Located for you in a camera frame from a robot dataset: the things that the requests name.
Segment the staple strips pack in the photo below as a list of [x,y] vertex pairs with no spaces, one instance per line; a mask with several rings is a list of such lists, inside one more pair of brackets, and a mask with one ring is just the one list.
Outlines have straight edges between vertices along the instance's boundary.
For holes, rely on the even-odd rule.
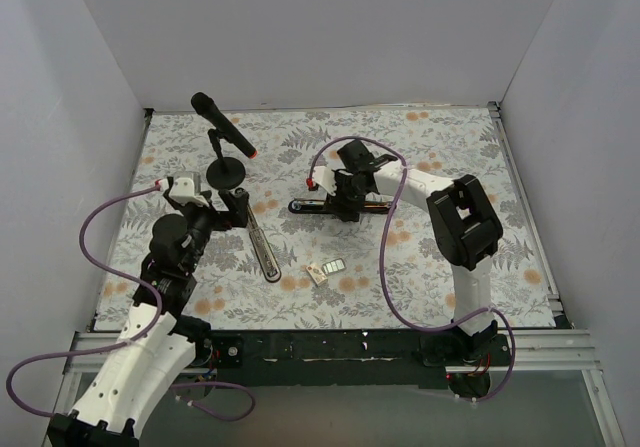
[[322,271],[327,276],[340,273],[345,269],[346,269],[346,264],[343,259],[334,259],[322,265]]

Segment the grey black stapler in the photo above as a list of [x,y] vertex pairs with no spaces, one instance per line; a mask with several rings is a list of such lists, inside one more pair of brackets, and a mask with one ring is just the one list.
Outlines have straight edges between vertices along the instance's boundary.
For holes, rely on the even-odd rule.
[[267,240],[264,231],[259,226],[250,205],[247,206],[247,216],[249,238],[253,245],[263,276],[267,282],[277,283],[281,279],[281,269],[271,245]]

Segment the staple box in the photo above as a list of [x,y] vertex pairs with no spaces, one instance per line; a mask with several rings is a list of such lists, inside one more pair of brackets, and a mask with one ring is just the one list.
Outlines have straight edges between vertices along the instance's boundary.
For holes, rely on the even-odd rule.
[[309,277],[313,280],[314,284],[317,286],[323,285],[328,281],[328,277],[324,273],[322,268],[315,263],[307,265],[306,271]]

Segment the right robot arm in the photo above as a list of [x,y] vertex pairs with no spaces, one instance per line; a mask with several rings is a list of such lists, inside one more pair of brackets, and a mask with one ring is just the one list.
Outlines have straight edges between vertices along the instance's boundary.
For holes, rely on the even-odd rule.
[[324,189],[330,212],[344,222],[358,220],[371,193],[390,197],[390,214],[401,201],[429,214],[436,245],[452,269],[456,305],[450,324],[422,331],[452,341],[460,362],[479,362],[497,335],[490,273],[503,236],[480,181],[472,175],[450,179],[411,169],[393,149],[376,157],[364,138],[342,141],[338,151],[342,168],[313,166],[308,188]]

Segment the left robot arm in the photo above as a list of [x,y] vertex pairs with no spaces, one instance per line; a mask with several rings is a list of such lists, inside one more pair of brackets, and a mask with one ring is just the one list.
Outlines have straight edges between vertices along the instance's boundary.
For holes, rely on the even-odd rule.
[[54,446],[136,446],[151,413],[188,365],[205,365],[213,344],[204,321],[183,315],[193,293],[194,272],[215,232],[248,224],[249,195],[238,188],[175,200],[174,213],[157,219],[139,286],[118,348],[109,352],[92,384],[67,414],[55,414],[47,437]]

